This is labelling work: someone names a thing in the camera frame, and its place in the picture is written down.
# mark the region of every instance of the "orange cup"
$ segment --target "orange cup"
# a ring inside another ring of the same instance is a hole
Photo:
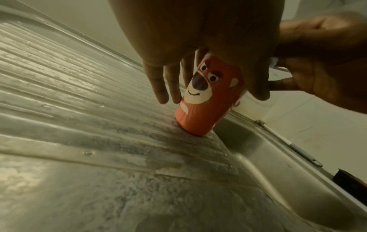
[[[185,91],[175,114],[176,120],[187,132],[204,136],[245,92],[240,68],[207,54]]]

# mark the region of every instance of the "dark object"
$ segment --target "dark object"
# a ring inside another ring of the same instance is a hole
[[[367,206],[367,184],[350,173],[339,169],[333,181],[350,195]]]

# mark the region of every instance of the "cartoon nose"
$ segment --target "cartoon nose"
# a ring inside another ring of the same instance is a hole
[[[192,87],[196,90],[207,90],[208,82],[200,73],[196,72],[192,78]]]

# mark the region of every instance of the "cartoon eyebrow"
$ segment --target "cartoon eyebrow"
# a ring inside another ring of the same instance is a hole
[[[210,67],[210,60],[205,60],[204,63],[205,63],[206,68]]]
[[[211,71],[210,73],[217,76],[217,77],[219,77],[219,78],[223,78],[223,74],[222,74],[221,71]]]

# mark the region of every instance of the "cartoon mouth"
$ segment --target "cartoon mouth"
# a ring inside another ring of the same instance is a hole
[[[198,96],[198,95],[200,95],[200,93],[192,94],[192,93],[190,93],[190,90],[187,90],[187,91],[188,91],[188,93],[189,93],[190,95],[192,95],[192,96]]]

